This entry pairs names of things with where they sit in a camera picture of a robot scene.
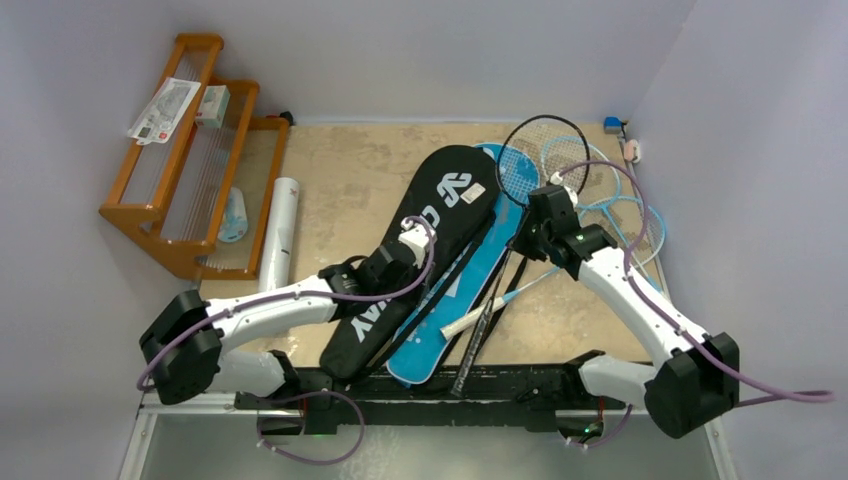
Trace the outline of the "blue racket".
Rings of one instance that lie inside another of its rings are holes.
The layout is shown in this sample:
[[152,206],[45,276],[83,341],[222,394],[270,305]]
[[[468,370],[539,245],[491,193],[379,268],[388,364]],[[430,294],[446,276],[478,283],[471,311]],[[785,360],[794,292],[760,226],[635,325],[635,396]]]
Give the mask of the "blue racket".
[[632,267],[663,292],[664,281],[655,260],[665,243],[665,221],[634,193],[632,184],[622,179],[609,158],[580,137],[564,135],[543,144],[540,165],[547,179],[574,191],[581,224],[600,225],[621,248],[635,246]]
[[[638,211],[639,218],[644,220],[643,224],[647,226],[647,230],[632,254],[631,263],[657,291],[665,293],[664,281],[660,278],[659,267],[656,266],[654,260],[665,243],[667,228],[662,216],[653,207],[649,206],[645,211],[641,199],[635,196],[616,195],[591,204],[578,206],[577,211],[581,223],[601,225],[609,233],[615,235],[622,248],[636,240],[642,228],[642,226],[637,226],[636,220],[625,219],[625,214],[635,214]],[[508,287],[504,294],[496,297],[493,301],[493,312],[499,312],[515,297],[556,271],[557,269],[553,268],[521,287]],[[476,325],[478,318],[484,311],[484,306],[480,306],[442,327],[440,329],[442,337],[445,340],[451,340]]]

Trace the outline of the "black Crossway racket bag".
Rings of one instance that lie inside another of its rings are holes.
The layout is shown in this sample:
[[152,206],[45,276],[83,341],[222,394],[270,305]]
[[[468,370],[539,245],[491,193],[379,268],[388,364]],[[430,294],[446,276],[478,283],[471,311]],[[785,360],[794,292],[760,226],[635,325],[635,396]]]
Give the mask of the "black Crossway racket bag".
[[418,167],[381,239],[398,239],[401,221],[419,216],[435,229],[434,266],[412,292],[367,306],[362,313],[343,318],[323,350],[319,367],[331,378],[353,381],[367,374],[372,361],[395,340],[399,328],[419,305],[435,295],[435,284],[468,245],[485,236],[494,220],[500,195],[494,160],[484,150],[449,145],[431,153]]

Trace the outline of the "white shuttlecock tube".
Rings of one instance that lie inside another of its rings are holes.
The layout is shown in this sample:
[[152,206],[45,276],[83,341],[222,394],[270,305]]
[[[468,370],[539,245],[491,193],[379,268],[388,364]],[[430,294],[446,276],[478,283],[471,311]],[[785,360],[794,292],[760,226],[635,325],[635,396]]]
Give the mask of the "white shuttlecock tube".
[[259,268],[260,292],[289,284],[299,194],[297,180],[290,177],[275,180]]

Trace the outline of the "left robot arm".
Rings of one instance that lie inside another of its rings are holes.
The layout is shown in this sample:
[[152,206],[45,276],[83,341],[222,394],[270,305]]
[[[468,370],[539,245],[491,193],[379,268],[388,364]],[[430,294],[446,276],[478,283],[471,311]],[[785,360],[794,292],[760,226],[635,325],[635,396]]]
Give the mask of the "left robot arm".
[[358,265],[330,265],[291,285],[241,297],[205,299],[196,289],[174,296],[139,338],[145,366],[135,387],[176,405],[210,390],[242,391],[284,409],[298,382],[281,353],[241,346],[313,324],[352,319],[371,307],[417,292],[433,269],[426,239],[380,245]]

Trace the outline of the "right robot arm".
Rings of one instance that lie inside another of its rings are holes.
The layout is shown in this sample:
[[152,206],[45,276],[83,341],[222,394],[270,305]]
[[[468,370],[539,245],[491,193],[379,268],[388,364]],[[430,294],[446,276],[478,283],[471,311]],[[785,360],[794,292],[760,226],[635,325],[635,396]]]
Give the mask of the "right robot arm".
[[583,226],[570,192],[557,185],[527,197],[513,250],[546,260],[600,298],[647,352],[649,364],[603,352],[570,362],[564,399],[584,407],[607,397],[644,409],[665,435],[680,439],[739,403],[739,347],[689,320],[631,265],[598,224]]

